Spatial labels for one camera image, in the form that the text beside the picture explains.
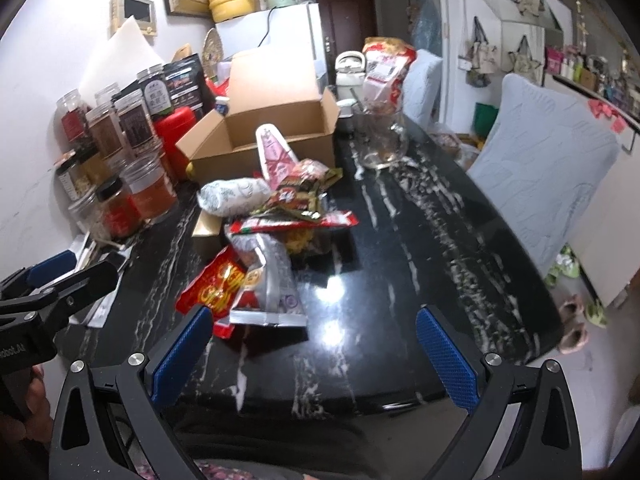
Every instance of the green trash bin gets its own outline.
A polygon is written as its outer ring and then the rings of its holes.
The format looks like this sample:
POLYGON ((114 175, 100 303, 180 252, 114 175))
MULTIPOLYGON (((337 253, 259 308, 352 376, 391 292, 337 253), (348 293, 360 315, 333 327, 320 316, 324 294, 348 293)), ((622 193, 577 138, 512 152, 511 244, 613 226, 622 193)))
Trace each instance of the green trash bin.
POLYGON ((496 118, 498 117, 498 108, 491 105, 476 103, 476 113, 474 114, 474 131, 476 135, 486 140, 489 136, 491 128, 494 127, 496 118))

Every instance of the blue textured pad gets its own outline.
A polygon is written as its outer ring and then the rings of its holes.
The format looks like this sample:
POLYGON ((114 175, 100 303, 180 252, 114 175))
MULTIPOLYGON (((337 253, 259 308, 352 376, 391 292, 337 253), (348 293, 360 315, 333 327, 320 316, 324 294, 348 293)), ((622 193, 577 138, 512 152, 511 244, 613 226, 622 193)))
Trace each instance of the blue textured pad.
POLYGON ((470 414, 480 401, 476 375, 453 341, 426 308, 415 320, 418 342, 426 352, 453 403, 470 414))
POLYGON ((154 374, 151 401, 158 410, 173 406, 212 333, 211 311, 201 307, 154 374))
POLYGON ((39 288, 75 268, 76 255, 71 251, 63 251, 31 267, 27 275, 27 284, 34 288, 39 288))

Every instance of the refrigerator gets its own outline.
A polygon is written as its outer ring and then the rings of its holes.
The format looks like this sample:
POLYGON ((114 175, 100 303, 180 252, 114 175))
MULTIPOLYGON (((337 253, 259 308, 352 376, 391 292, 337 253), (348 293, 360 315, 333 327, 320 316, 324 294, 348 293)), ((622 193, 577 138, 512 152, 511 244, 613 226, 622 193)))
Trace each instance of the refrigerator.
MULTIPOLYGON (((318 4, 304 3, 273 10, 261 10, 217 23, 216 28, 222 40, 226 60, 230 60, 234 54, 242 50, 257 48, 260 42, 262 46, 271 45, 284 49, 306 48, 314 58, 318 79, 322 80, 326 77, 326 59, 318 4)), ((225 72, 223 66, 218 67, 219 75, 225 72)))

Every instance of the red container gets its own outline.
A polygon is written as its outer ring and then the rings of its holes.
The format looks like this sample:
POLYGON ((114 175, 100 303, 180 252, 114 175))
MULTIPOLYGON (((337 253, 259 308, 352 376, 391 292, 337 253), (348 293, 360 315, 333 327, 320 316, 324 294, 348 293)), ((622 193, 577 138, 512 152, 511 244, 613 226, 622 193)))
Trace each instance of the red container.
POLYGON ((176 108, 174 113, 154 123, 156 134, 162 139, 164 151, 169 158, 169 163, 174 168, 175 176, 178 180, 188 180, 186 170, 189 159, 175 147, 175 143, 191 130, 197 122, 198 120, 193 110, 188 106, 183 106, 176 108))

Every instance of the metal bolt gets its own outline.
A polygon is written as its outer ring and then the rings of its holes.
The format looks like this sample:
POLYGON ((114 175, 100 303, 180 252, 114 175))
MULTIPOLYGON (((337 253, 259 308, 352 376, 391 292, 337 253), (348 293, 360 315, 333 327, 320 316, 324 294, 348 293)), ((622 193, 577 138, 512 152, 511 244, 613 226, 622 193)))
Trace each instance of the metal bolt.
POLYGON ((73 374, 77 374, 78 372, 82 371, 83 368, 84 363, 82 361, 73 361, 71 363, 71 373, 73 374))
POLYGON ((549 359, 549 361, 547 361, 545 363, 545 365, 546 365, 546 369, 549 370, 553 374, 557 374, 560 371, 560 365, 559 365, 558 361, 554 361, 553 359, 549 359))
POLYGON ((484 360, 491 366, 500 366, 502 364, 502 358, 498 354, 494 353, 485 355, 484 360))
POLYGON ((129 359, 127 359, 127 363, 129 363, 131 366, 138 366, 144 360, 145 360, 144 354, 135 353, 129 356, 129 359))

